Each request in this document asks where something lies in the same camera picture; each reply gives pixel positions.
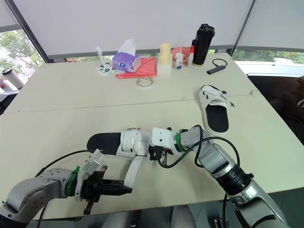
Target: green ring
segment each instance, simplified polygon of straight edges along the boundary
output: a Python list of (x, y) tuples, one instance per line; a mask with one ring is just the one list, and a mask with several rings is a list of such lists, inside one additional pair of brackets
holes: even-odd
[(182, 133), (182, 129), (180, 129), (179, 133), (175, 136), (175, 140), (180, 152), (186, 152), (184, 148), (181, 146), (181, 137), (180, 137), (181, 133)]
[(72, 196), (71, 195), (71, 187), (72, 187), (72, 184), (73, 184), (73, 181), (74, 181), (75, 177), (78, 175), (79, 169), (80, 169), (80, 166), (78, 165), (76, 167), (76, 169), (73, 171), (70, 180), (68, 181), (68, 184), (67, 184), (67, 187), (66, 187), (66, 196)]

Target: red item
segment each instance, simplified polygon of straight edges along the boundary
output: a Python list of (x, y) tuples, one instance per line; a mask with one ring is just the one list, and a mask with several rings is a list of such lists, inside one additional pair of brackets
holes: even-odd
[(141, 66), (135, 73), (125, 72), (117, 74), (118, 78), (135, 78), (135, 77), (155, 77), (156, 76), (156, 58), (141, 58)]
[[(176, 61), (176, 53), (180, 52), (180, 47), (176, 47), (171, 51), (173, 61)], [(188, 57), (189, 57), (190, 47), (181, 47), (181, 53), (183, 54), (182, 62), (188, 63)]]
[(190, 54), (194, 54), (194, 45), (191, 46)]

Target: white bottle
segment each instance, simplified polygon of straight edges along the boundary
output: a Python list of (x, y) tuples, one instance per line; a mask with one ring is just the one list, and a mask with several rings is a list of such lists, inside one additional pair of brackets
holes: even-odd
[(183, 57), (183, 54), (181, 53), (181, 47), (180, 47), (180, 52), (176, 53), (175, 57), (176, 57), (176, 61), (175, 61), (175, 67), (174, 67), (174, 69), (181, 70), (181, 67), (182, 67), (182, 57)]

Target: purple tissue box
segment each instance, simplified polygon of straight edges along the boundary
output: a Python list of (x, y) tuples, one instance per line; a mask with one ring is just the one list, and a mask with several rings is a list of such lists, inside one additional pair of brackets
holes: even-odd
[(141, 58), (138, 54), (133, 56), (124, 52), (118, 52), (113, 57), (113, 67), (117, 70), (135, 73), (140, 65)]

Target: small bottle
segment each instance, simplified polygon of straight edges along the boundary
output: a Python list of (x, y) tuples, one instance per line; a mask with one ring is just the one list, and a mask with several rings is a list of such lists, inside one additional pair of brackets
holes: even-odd
[(180, 52), (176, 53), (175, 57), (176, 57), (176, 61), (175, 61), (174, 69), (180, 70), (182, 67), (182, 57), (183, 57), (183, 54), (181, 53), (181, 47), (180, 47)]
[(194, 55), (194, 45), (191, 46), (189, 57), (188, 57), (188, 64), (187, 68), (193, 67), (192, 62), (193, 62), (193, 55)]

